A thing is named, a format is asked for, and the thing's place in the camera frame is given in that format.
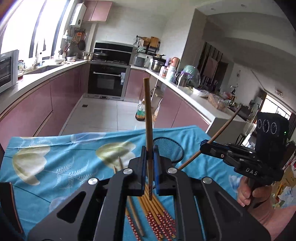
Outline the right hand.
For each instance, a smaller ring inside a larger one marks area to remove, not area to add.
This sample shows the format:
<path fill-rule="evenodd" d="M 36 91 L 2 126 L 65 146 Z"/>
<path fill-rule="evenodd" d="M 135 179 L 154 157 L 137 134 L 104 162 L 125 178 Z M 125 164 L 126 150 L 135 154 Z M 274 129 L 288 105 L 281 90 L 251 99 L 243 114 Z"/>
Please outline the right hand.
<path fill-rule="evenodd" d="M 274 209 L 271 204 L 271 186 L 262 186 L 251 190 L 249 178 L 243 176 L 237 189 L 237 202 L 246 207 L 247 211 L 262 225 L 271 219 Z"/>

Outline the pink sleeve forearm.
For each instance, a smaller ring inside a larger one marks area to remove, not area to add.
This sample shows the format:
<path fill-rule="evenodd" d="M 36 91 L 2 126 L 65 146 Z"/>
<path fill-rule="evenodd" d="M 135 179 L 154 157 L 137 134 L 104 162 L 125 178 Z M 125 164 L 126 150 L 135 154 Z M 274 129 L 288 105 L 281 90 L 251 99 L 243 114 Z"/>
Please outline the pink sleeve forearm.
<path fill-rule="evenodd" d="M 271 240 L 276 240 L 295 216 L 295 205 L 272 209 L 262 225 L 268 230 Z"/>

